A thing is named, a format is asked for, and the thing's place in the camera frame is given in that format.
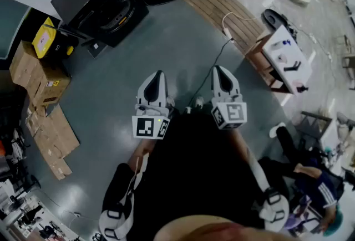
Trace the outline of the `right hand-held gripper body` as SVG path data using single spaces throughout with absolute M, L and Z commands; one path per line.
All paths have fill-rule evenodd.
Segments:
M 247 123 L 247 104 L 242 95 L 212 98 L 211 115 L 219 130 L 236 129 Z

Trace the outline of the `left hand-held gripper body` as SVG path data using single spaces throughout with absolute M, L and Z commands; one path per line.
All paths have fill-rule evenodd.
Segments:
M 168 130 L 169 109 L 136 104 L 136 115 L 132 116 L 133 136 L 140 139 L 162 140 Z

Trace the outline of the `person's left forearm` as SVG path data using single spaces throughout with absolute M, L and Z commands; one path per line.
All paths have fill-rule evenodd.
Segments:
M 157 140 L 153 139 L 142 139 L 131 157 L 129 158 L 127 164 L 130 169 L 135 172 L 136 168 L 140 169 L 142 164 L 142 159 L 146 153 L 152 153 Z

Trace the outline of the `person's right forearm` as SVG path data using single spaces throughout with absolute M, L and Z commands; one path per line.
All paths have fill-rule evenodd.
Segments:
M 244 138 L 239 133 L 238 129 L 231 129 L 228 131 L 228 138 L 230 144 L 233 145 L 236 152 L 239 156 L 245 161 L 249 162 L 250 152 L 247 143 L 245 142 Z

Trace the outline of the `black angled tool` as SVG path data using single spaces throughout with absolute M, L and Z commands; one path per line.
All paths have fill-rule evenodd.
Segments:
M 299 67 L 301 66 L 301 62 L 300 61 L 295 61 L 293 66 L 289 66 L 289 67 L 284 67 L 284 72 L 288 72 L 288 71 L 297 71 L 299 69 Z

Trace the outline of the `person's black clothing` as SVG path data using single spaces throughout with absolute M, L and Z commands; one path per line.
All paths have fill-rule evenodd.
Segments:
M 192 215 L 279 232 L 289 214 L 284 181 L 250 150 L 245 162 L 228 131 L 203 112 L 178 115 L 140 169 L 119 164 L 99 218 L 106 241 L 153 241 L 164 225 Z

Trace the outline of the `white topped wooden cabinet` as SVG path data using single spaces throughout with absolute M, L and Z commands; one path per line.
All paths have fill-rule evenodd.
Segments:
M 312 68 L 288 30 L 281 26 L 263 37 L 246 54 L 273 92 L 298 95 L 308 90 Z M 300 61 L 297 71 L 284 72 L 284 67 Z

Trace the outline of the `black oval floor device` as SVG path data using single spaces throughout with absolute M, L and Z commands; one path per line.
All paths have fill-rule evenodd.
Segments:
M 286 16 L 277 13 L 273 9 L 265 9 L 262 16 L 267 24 L 274 30 L 278 30 L 281 26 L 284 26 L 286 29 L 290 27 Z

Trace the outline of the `wooden slat floor mat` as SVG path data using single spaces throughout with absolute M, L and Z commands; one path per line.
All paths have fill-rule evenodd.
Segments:
M 261 21 L 238 0 L 185 1 L 218 30 L 227 28 L 242 54 L 247 54 L 263 34 Z

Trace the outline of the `cardboard box with yellow label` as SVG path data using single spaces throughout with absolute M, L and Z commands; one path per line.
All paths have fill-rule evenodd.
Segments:
M 37 64 L 26 87 L 34 106 L 58 102 L 70 83 L 70 77 L 58 66 Z

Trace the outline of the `flattened cardboard sheet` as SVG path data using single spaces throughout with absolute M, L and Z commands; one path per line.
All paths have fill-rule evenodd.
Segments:
M 44 106 L 27 109 L 26 125 L 49 168 L 58 180 L 72 174 L 64 160 L 79 145 L 60 105 L 50 114 Z

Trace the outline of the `yellow lidded black bin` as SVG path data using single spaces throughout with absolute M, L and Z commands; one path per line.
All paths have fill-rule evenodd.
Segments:
M 78 45 L 77 37 L 60 31 L 48 17 L 37 31 L 32 46 L 38 59 L 66 59 Z

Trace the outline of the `plain cardboard box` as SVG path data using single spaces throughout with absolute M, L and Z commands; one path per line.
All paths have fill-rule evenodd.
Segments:
M 42 63 L 30 42 L 20 41 L 9 72 L 12 81 L 26 90 L 44 75 Z

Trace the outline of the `black flat base plate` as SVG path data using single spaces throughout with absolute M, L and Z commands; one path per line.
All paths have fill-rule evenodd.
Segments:
M 81 44 L 81 47 L 85 47 L 88 53 L 94 59 L 96 59 L 97 56 L 108 47 L 108 45 L 106 45 L 105 43 L 99 40 L 91 39 L 91 40 L 84 41 Z

